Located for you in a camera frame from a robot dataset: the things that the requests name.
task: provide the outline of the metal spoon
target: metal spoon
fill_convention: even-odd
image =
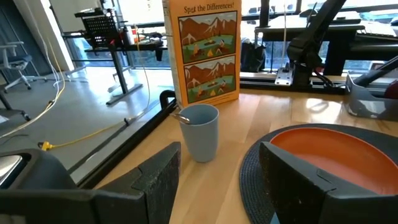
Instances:
[[[180,114],[170,114],[170,115],[173,118],[175,118],[176,120],[181,121],[184,124],[191,124],[191,121],[188,118],[186,118],[186,117],[184,117],[184,116],[182,116]]]

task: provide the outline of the concrete floor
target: concrete floor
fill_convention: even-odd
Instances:
[[[106,106],[105,103],[111,98],[108,88],[115,84],[113,73],[113,68],[88,67],[72,74],[73,80],[76,80],[76,82],[66,82],[65,91],[56,105],[38,121],[16,133],[16,135],[28,134],[28,136],[0,139],[0,152],[27,148],[38,149],[37,143],[41,141],[48,141],[50,144],[63,144],[118,123],[124,118],[137,116],[146,108],[148,100],[148,88],[144,72],[142,70],[124,72],[126,81],[131,86],[134,83],[141,83],[144,86],[116,104]],[[150,84],[150,105],[154,107],[76,170],[72,174],[75,182],[81,180],[146,121],[160,111],[159,94],[163,90],[172,89],[171,72],[170,70],[148,70],[147,74]],[[43,81],[33,82],[31,90],[27,90],[21,84],[11,88],[5,96],[14,109],[25,110],[34,118],[54,98],[56,88],[53,87],[53,84],[54,81],[47,83]],[[113,91],[113,94],[120,91],[119,88]],[[0,135],[24,123],[25,120],[22,116],[15,115],[9,121],[0,124]],[[76,144],[52,149],[50,153],[69,169],[112,135],[118,127]]]

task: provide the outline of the standing desk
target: standing desk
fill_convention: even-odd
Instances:
[[[299,15],[286,16],[286,41],[300,35],[307,26],[307,18]],[[341,55],[348,54],[350,43],[356,36],[356,31],[364,29],[362,24],[330,25],[323,40],[329,41],[326,56],[324,75],[341,74],[345,64],[345,58]],[[254,29],[255,43],[258,43],[258,33],[263,33],[263,41],[281,41],[284,39],[284,16],[276,17],[269,22],[269,27],[257,27]]]
[[[142,51],[167,50],[167,47],[165,47],[165,43],[163,43],[163,42],[159,42],[156,44],[140,44],[139,50],[140,51],[141,50]],[[108,106],[114,104],[115,102],[119,101],[121,98],[127,96],[128,94],[130,94],[142,87],[142,84],[135,84],[130,89],[127,87],[126,79],[123,76],[123,72],[126,70],[129,70],[131,68],[131,66],[123,69],[123,66],[121,65],[121,59],[119,57],[118,52],[128,52],[128,51],[138,51],[137,45],[136,44],[128,45],[128,46],[124,46],[123,48],[110,45],[107,48],[96,48],[96,49],[85,50],[85,52],[111,52],[112,61],[114,63],[114,67],[116,69],[116,75],[119,78],[119,83],[122,88],[122,94],[115,96],[111,100],[106,102],[106,104]]]

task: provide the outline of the caster wheel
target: caster wheel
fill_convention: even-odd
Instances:
[[[31,120],[31,118],[30,118],[30,116],[28,114],[23,114],[23,116],[24,116],[26,121],[30,121]]]

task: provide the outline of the light blue cup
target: light blue cup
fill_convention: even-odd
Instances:
[[[191,122],[180,122],[180,127],[193,159],[197,162],[214,159],[218,148],[218,109],[207,104],[197,104],[184,108],[180,114]]]

